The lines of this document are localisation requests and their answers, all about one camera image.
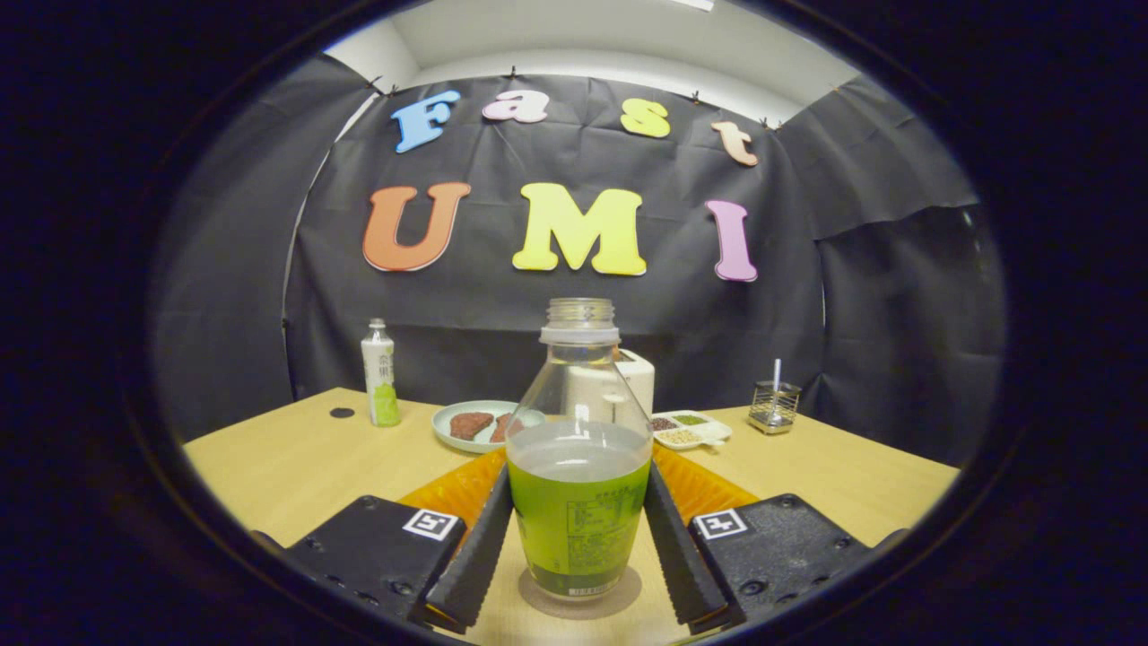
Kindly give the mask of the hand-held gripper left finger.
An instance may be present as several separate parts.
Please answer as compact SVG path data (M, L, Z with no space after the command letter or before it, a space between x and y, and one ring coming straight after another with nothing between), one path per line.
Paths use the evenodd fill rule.
M366 612L466 633L509 530L504 450L448 470L397 503L362 495L287 548L301 573Z

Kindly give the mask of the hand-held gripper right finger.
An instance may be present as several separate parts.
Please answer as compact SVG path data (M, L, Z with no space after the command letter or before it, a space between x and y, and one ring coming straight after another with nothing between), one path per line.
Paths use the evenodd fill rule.
M690 633L770 621L872 554L799 495L759 498L664 447L649 467L644 511Z

